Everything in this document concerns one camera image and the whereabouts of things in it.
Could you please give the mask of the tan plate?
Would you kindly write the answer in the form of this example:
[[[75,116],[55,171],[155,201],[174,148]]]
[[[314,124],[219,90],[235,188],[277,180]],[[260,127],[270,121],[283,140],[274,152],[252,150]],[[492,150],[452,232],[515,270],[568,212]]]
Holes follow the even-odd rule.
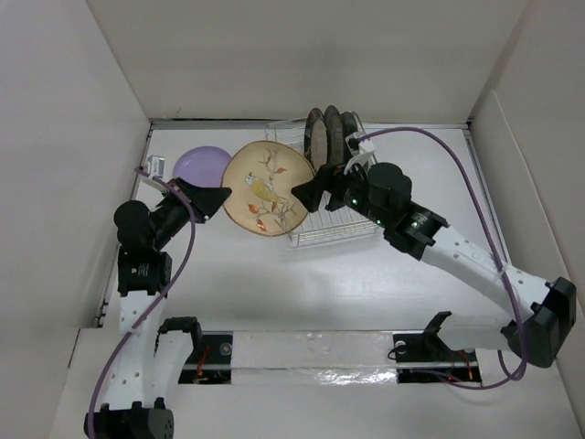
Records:
[[[249,143],[224,171],[222,186],[231,195],[223,208],[244,230],[266,237],[285,235],[308,215],[292,188],[313,177],[310,162],[291,147],[266,140]]]

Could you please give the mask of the teal round flower plate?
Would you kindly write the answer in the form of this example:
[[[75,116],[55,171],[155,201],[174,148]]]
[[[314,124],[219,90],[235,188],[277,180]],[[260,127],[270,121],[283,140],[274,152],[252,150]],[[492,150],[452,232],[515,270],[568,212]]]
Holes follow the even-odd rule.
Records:
[[[344,137],[353,137],[360,133],[360,125],[354,112],[343,112],[341,114]]]

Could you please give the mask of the black rimmed patterned plate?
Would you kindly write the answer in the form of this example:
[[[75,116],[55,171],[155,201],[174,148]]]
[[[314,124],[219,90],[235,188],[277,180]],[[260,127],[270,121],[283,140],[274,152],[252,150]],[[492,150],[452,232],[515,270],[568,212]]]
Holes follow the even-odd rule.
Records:
[[[313,108],[307,118],[303,135],[304,155],[318,170],[326,165],[329,156],[328,131],[324,122],[324,114],[318,108]]]

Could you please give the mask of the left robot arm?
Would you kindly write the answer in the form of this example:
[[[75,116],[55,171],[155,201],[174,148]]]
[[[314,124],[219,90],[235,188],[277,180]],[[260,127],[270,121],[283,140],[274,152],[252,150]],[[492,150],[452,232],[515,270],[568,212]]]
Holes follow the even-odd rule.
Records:
[[[228,187],[197,187],[181,178],[154,178],[163,197],[154,209],[122,203],[113,215],[118,254],[119,330],[84,420],[89,438],[171,438],[169,395],[185,363],[203,354],[194,316],[164,317],[166,300],[186,264],[172,267],[164,248],[184,227],[211,219],[228,200]]]

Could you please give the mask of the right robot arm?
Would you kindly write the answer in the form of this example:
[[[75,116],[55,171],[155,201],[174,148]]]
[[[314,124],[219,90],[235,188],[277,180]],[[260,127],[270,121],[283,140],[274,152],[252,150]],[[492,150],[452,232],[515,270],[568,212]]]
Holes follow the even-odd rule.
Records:
[[[322,166],[292,194],[310,212],[329,193],[327,209],[348,207],[384,231],[396,250],[451,274],[500,308],[497,314],[438,312],[423,331],[422,348],[432,359],[461,349],[509,350],[528,364],[550,367],[576,321],[575,285],[554,281],[500,262],[459,233],[447,220],[411,199],[412,182],[398,166],[378,163]]]

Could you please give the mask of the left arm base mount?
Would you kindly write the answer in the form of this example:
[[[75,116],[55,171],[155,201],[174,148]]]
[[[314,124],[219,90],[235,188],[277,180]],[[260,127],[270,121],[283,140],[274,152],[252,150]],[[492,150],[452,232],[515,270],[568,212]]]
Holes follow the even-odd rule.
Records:
[[[179,384],[223,385],[231,383],[232,332],[204,332],[180,373]]]

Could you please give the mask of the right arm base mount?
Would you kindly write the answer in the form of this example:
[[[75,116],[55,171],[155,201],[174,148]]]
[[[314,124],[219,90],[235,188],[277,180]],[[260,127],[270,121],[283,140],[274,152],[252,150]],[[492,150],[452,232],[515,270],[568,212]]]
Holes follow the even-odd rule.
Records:
[[[395,362],[399,384],[446,380],[480,385],[483,381],[474,350],[450,350],[437,337],[395,333],[388,359]]]

